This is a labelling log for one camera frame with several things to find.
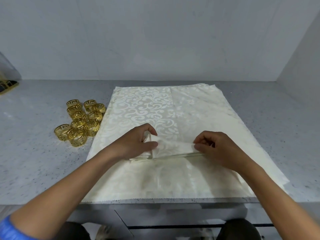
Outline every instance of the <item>blue sleeve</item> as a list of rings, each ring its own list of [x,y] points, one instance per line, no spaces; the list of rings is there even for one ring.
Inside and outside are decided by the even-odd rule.
[[[1,240],[38,240],[23,234],[10,222],[10,216],[7,216],[0,222]]]

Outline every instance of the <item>black pants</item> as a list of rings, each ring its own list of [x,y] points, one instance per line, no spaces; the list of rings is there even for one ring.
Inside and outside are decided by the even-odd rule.
[[[217,240],[261,240],[258,230],[245,219],[227,221]],[[53,240],[90,240],[86,229],[74,222],[66,222]]]

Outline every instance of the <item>white cloth napkin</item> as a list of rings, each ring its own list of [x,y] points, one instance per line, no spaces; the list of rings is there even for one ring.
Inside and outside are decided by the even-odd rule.
[[[159,145],[133,161],[120,161],[83,202],[132,198],[252,197],[235,172],[216,165],[192,146],[203,130],[222,131],[283,188],[288,179],[259,145],[214,85],[116,87],[87,160],[135,126],[150,123]]]

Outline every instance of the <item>gray wall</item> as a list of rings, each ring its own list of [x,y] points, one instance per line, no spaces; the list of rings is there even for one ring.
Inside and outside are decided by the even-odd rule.
[[[320,0],[0,0],[22,79],[275,81]]]
[[[320,12],[278,78],[307,105],[320,107]]]

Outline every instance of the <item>speckled countertop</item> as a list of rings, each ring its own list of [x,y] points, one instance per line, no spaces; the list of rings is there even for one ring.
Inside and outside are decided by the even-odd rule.
[[[23,80],[0,96],[0,205],[21,205],[86,161],[93,139],[80,148],[53,129],[71,122],[70,99],[108,104],[115,86],[168,86],[192,81]],[[320,202],[320,111],[306,107],[275,82],[208,82],[220,88],[262,147],[290,180],[297,202]],[[255,198],[144,199],[116,203],[257,202]]]

